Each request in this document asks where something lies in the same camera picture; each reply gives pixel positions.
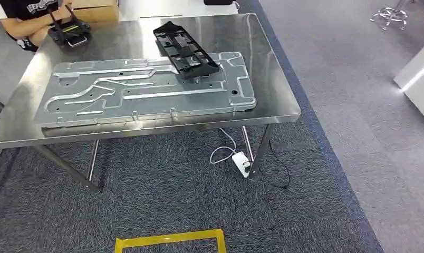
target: white cable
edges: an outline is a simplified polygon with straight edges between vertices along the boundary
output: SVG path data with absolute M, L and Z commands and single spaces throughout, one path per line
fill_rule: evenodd
M 237 152 L 235 152 L 235 150 L 237 149 L 237 144 L 235 144 L 234 139 L 232 139 L 232 137 L 231 137 L 231 136 L 229 136 L 229 134 L 227 134 L 227 133 L 225 132 L 225 130 L 223 130 L 223 128 L 220 128 L 220 130 L 222 130 L 222 131 L 224 132 L 224 134 L 225 134 L 226 136 L 228 136 L 228 137 L 229 137 L 229 139 L 232 141 L 232 143 L 234 144 L 234 149 L 231 149 L 230 147 L 227 147 L 227 146 L 222 146 L 222 147 L 216 148 L 216 149 L 212 152 L 212 154 L 210 154 L 209 162 L 210 162 L 210 163 L 212 163 L 212 164 L 217 164 L 217 163 L 219 163 L 219 162 L 226 161 L 227 159 L 231 158 L 233 154 L 236 154 L 236 153 L 237 153 Z M 215 152 L 217 152 L 217 151 L 218 151 L 218 150 L 220 150 L 220 149 L 228 149 L 228 150 L 232 151 L 232 153 L 231 153 L 230 155 L 228 155 L 228 157 L 226 157 L 226 158 L 223 158 L 223 159 L 221 159 L 221 160 L 218 160 L 218 161 L 212 162 L 212 157 L 214 156 Z

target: black t-shirt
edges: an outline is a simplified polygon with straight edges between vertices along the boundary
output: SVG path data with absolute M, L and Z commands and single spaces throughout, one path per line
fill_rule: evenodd
M 0 20 L 19 18 L 31 20 L 58 9 L 58 0 L 0 0 Z

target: cardboard box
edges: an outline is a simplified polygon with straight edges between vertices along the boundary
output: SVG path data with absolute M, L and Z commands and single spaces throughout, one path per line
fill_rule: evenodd
M 118 22 L 118 0 L 73 0 L 72 8 L 77 18 L 88 22 Z

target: black cable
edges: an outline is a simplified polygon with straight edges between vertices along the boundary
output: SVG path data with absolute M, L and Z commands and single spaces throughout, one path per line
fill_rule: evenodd
M 290 170 L 288 169 L 288 167 L 279 159 L 279 157 L 276 155 L 276 153 L 274 152 L 273 149 L 273 145 L 271 144 L 271 140 L 269 141 L 269 148 L 271 149 L 271 152 L 273 153 L 274 157 L 283 165 L 283 167 L 286 169 L 286 173 L 288 174 L 288 183 L 284 186 L 277 186 L 273 183 L 270 182 L 270 180 L 265 176 L 265 173 L 263 173 L 262 167 L 259 166 L 258 169 L 260 170 L 260 172 L 262 173 L 263 177 L 266 179 L 266 181 L 272 186 L 272 187 L 276 187 L 276 188 L 281 188 L 281 189 L 288 189 L 288 186 L 290 186 Z

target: person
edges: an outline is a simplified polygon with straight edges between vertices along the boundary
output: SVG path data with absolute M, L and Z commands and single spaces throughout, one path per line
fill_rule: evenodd
M 65 5 L 71 7 L 72 0 L 0 0 L 0 22 L 7 34 L 26 51 L 36 52 L 40 47 L 53 20 L 71 17 Z

